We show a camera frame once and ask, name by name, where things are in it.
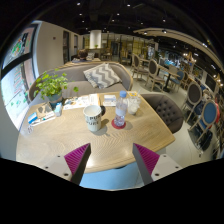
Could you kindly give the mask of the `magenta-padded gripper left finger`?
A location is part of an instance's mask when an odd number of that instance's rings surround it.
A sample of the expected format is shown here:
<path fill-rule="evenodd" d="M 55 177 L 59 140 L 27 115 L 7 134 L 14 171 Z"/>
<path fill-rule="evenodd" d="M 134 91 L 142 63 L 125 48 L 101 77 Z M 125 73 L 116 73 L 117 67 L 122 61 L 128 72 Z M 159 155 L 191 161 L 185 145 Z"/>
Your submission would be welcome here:
<path fill-rule="evenodd" d="M 90 154 L 91 144 L 87 143 L 66 155 L 57 155 L 48 164 L 44 165 L 43 169 L 79 185 Z"/>

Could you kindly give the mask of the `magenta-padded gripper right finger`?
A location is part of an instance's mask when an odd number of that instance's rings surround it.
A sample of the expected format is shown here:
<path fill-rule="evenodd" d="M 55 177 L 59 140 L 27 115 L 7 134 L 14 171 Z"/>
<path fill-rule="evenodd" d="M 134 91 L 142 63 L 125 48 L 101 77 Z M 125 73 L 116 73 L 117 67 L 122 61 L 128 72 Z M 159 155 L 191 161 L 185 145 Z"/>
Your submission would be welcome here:
<path fill-rule="evenodd" d="M 133 144 L 132 153 L 145 185 L 182 169 L 182 167 L 167 154 L 159 155 L 136 143 Z"/>

